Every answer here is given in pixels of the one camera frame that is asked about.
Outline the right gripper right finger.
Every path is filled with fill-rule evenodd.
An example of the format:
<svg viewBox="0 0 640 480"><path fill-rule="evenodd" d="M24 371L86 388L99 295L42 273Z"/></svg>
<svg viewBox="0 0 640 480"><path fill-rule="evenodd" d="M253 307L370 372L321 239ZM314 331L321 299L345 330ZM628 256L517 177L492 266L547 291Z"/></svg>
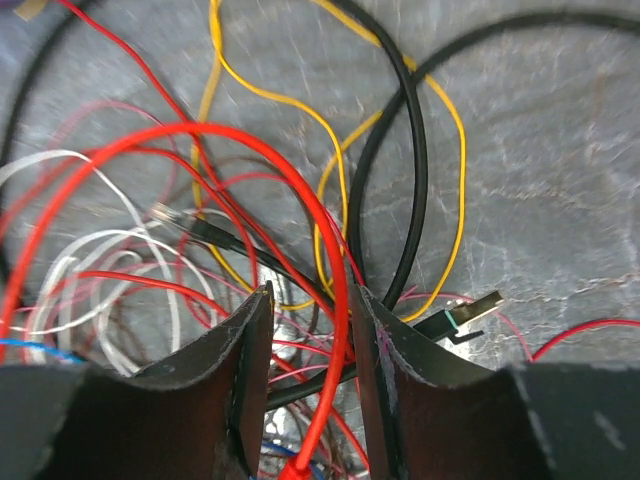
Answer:
<svg viewBox="0 0 640 480"><path fill-rule="evenodd" d="M522 369L451 353L364 287L350 301L371 478L551 478Z"/></svg>

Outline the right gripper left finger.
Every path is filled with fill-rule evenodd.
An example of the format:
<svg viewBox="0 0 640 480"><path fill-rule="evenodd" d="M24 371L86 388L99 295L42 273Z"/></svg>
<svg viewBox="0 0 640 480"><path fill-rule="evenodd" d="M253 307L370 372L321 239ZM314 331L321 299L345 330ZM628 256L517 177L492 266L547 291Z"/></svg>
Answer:
<svg viewBox="0 0 640 480"><path fill-rule="evenodd" d="M257 471L273 288L133 377L79 366L42 479L246 479Z"/></svg>

